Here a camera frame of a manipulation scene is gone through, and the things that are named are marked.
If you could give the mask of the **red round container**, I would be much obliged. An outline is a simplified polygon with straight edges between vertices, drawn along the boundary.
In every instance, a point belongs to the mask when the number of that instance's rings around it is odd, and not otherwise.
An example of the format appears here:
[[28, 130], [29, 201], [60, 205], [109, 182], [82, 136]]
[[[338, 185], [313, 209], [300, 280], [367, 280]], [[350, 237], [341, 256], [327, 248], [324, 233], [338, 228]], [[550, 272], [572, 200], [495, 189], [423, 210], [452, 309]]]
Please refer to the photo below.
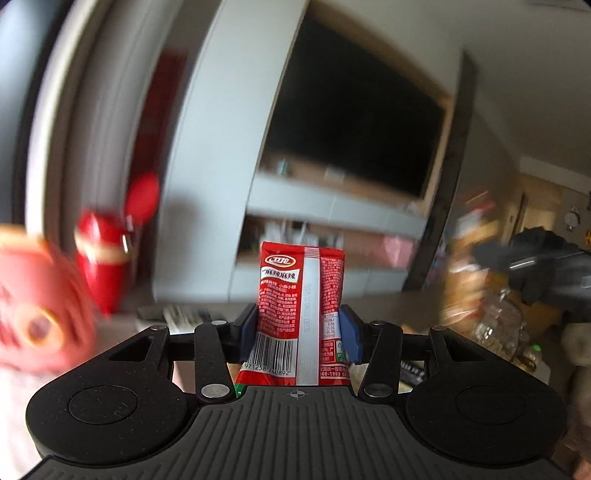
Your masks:
[[156, 213], [160, 182], [154, 172], [132, 181], [123, 210], [85, 210], [74, 230], [78, 267], [104, 316], [117, 312], [131, 278], [143, 227]]

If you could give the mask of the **black television screen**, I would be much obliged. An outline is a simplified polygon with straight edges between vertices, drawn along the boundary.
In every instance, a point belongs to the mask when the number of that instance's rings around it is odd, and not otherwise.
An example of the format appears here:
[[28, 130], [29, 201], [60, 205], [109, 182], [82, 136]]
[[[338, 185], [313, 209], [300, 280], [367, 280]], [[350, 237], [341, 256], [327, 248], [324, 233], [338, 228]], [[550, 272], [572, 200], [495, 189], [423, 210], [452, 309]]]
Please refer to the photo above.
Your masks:
[[335, 167], [422, 199], [447, 113], [447, 94], [412, 61], [314, 1], [284, 68], [264, 156]]

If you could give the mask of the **coral toy carrier case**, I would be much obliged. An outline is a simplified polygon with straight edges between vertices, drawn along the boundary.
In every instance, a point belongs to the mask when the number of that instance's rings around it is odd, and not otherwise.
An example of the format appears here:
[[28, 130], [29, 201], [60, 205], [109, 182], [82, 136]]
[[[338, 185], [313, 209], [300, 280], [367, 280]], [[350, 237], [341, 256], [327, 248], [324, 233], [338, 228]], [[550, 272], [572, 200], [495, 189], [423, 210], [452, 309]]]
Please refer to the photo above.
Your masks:
[[61, 374], [94, 354], [92, 301], [75, 263], [20, 225], [1, 226], [1, 364]]

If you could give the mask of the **red green snack packet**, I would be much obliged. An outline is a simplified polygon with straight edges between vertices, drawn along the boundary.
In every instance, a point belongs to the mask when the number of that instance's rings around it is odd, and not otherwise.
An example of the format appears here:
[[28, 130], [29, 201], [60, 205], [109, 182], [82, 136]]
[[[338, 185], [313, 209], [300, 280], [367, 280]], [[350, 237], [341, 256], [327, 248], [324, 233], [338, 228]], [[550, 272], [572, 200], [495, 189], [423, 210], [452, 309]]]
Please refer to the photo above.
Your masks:
[[349, 386], [339, 323], [345, 252], [266, 241], [259, 253], [259, 320], [238, 384]]

